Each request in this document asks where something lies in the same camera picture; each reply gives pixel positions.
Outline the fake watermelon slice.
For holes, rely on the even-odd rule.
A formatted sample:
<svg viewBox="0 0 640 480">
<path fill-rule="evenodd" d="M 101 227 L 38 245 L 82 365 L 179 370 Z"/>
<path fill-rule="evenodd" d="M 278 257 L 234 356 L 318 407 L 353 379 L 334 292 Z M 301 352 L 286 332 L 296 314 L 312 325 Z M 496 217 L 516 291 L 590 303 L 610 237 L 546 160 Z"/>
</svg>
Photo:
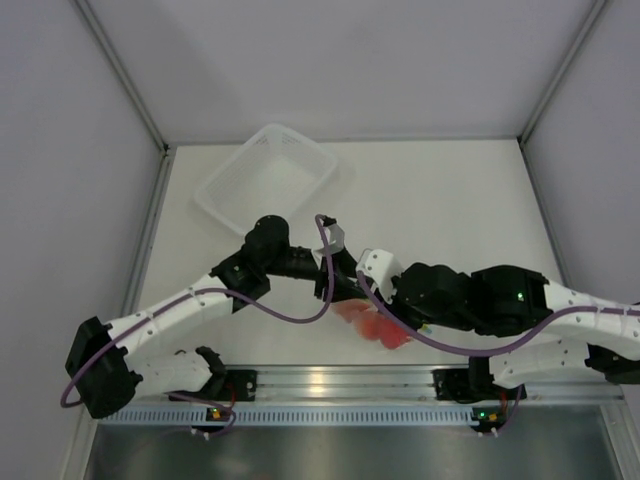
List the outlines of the fake watermelon slice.
<svg viewBox="0 0 640 480">
<path fill-rule="evenodd" d="M 371 313 L 371 304 L 362 299 L 334 303 L 332 311 L 347 323 L 360 322 Z"/>
</svg>

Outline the clear zip top bag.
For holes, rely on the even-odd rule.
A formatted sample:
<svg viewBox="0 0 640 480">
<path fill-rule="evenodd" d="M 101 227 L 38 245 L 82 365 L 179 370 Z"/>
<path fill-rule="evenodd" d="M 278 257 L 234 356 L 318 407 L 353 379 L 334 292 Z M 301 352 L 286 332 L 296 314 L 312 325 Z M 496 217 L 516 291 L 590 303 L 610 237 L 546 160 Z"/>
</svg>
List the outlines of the clear zip top bag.
<svg viewBox="0 0 640 480">
<path fill-rule="evenodd" d="M 375 328 L 377 326 L 377 322 L 381 319 L 385 319 L 371 304 L 371 313 L 363 320 L 361 320 L 360 322 L 353 322 L 353 323 L 347 323 L 349 324 L 353 330 L 356 332 L 356 334 L 363 340 L 371 342 L 371 343 L 377 343 L 380 347 L 384 348 L 379 341 L 377 341 L 374 338 L 375 335 Z M 410 340 L 407 344 L 405 344 L 404 346 L 400 347 L 399 349 L 402 349 L 404 347 L 406 347 L 407 345 L 411 344 L 411 343 L 415 343 L 416 340 L 410 336 L 407 332 L 406 334 L 409 336 Z"/>
</svg>

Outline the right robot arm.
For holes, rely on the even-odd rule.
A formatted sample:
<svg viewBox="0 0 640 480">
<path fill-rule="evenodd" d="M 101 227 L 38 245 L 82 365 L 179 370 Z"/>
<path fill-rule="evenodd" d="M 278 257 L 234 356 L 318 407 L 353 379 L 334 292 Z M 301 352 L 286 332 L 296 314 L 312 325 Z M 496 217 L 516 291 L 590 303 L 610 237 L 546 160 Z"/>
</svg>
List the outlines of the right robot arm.
<svg viewBox="0 0 640 480">
<path fill-rule="evenodd" d="M 377 309 L 414 339 L 464 356 L 462 369 L 435 373 L 440 400 L 475 403 L 526 395 L 524 385 L 596 376 L 639 382 L 639 308 L 569 289 L 502 265 L 458 273 L 414 263 L 361 267 L 357 278 Z"/>
</svg>

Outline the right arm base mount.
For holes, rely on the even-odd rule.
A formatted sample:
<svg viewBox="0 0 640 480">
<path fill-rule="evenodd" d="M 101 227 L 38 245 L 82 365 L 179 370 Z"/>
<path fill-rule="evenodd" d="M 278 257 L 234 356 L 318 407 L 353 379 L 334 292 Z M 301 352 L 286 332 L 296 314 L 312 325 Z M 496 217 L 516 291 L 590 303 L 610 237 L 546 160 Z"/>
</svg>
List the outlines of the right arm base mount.
<svg viewBox="0 0 640 480">
<path fill-rule="evenodd" d="M 467 368 L 437 369 L 432 373 L 436 399 L 459 404 L 473 404 L 482 401 L 508 400 L 527 397 L 526 388 L 521 385 L 505 388 L 494 383 L 490 373 Z"/>
</svg>

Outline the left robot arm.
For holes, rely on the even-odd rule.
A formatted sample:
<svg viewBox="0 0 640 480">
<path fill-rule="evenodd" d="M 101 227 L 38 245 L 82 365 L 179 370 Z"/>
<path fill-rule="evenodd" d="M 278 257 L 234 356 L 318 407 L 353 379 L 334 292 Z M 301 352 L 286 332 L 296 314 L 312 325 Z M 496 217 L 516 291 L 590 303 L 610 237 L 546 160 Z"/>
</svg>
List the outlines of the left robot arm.
<svg viewBox="0 0 640 480">
<path fill-rule="evenodd" d="M 320 246 L 310 249 L 291 244 L 284 218 L 264 216 L 236 253 L 192 285 L 128 316 L 106 323 L 97 317 L 82 322 L 65 362 L 70 381 L 61 406 L 75 407 L 69 396 L 76 392 L 77 403 L 92 418 L 103 419 L 146 397 L 219 397 L 227 370 L 216 352 L 206 346 L 173 355 L 165 350 L 196 328 L 247 306 L 291 324 L 319 319 L 318 314 L 296 318 L 260 303 L 271 289 L 271 277 L 313 283 L 323 311 L 333 303 L 362 297 L 355 284 L 357 261 L 344 244 L 343 230 L 325 215 L 316 216 L 315 223 Z"/>
</svg>

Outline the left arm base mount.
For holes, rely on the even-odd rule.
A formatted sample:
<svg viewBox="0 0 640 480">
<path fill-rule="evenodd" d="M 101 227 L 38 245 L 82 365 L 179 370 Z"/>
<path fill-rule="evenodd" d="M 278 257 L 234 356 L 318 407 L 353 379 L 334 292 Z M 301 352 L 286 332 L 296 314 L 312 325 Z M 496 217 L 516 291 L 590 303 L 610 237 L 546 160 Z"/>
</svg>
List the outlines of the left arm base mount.
<svg viewBox="0 0 640 480">
<path fill-rule="evenodd" d="M 178 391 L 169 394 L 172 400 L 182 396 L 197 400 L 222 402 L 254 402 L 257 390 L 257 371 L 251 369 L 231 369 L 224 374 L 215 373 L 196 392 Z"/>
</svg>

